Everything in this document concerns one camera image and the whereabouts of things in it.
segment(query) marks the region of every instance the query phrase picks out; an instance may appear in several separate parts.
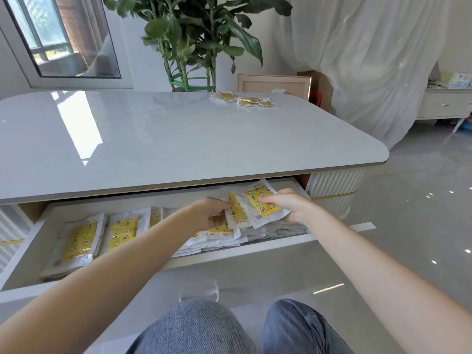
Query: glossy tabletop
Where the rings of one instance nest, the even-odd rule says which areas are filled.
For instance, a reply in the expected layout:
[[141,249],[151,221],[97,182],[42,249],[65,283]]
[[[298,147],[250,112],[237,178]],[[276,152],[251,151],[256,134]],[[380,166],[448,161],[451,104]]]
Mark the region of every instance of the glossy tabletop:
[[49,91],[0,101],[0,203],[210,184],[388,159],[386,147],[286,94]]

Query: cardboard box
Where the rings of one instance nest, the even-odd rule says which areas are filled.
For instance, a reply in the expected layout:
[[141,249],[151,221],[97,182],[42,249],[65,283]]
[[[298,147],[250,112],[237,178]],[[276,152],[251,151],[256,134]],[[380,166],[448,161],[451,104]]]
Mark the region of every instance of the cardboard box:
[[311,94],[319,92],[322,94],[320,108],[327,112],[331,111],[331,97],[333,95],[333,87],[327,76],[318,71],[298,72],[297,75],[311,77]]

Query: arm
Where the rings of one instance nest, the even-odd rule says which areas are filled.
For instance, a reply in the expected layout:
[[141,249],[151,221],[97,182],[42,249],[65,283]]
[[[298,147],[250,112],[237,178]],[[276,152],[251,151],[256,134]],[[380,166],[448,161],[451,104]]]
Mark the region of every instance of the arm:
[[292,189],[260,200],[310,229],[407,353],[470,353],[472,315],[443,292]]
[[0,353],[82,353],[187,239],[221,224],[231,206],[196,202],[59,281],[0,326]]

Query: hand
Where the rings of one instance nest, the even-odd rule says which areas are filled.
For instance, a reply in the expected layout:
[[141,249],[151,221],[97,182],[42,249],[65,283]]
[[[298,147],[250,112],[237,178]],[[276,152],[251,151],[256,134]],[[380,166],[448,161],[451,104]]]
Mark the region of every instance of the hand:
[[206,197],[189,206],[191,216],[189,221],[195,224],[197,231],[206,231],[224,224],[226,222],[224,210],[232,207],[231,200],[222,201]]
[[316,206],[306,197],[301,196],[295,190],[287,188],[282,189],[274,195],[259,196],[261,202],[274,202],[281,208],[286,208],[291,212],[285,216],[282,221],[305,225],[306,219],[310,216],[310,211]]

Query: glass pane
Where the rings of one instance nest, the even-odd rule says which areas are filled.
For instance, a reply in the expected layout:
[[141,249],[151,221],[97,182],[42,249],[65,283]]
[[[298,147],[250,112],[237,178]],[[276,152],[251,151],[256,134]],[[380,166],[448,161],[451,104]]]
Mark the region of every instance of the glass pane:
[[8,0],[8,3],[10,4],[11,11],[13,11],[13,14],[16,17],[18,26],[20,26],[21,31],[23,32],[23,35],[27,40],[28,46],[30,48],[38,47],[38,44],[34,40],[34,36],[32,35],[32,32],[28,26],[28,22],[26,20],[25,15],[23,14],[23,11],[21,10],[21,6],[18,3],[18,0]]
[[7,0],[41,77],[120,78],[102,0]]
[[43,46],[66,42],[56,7],[52,0],[24,0]]

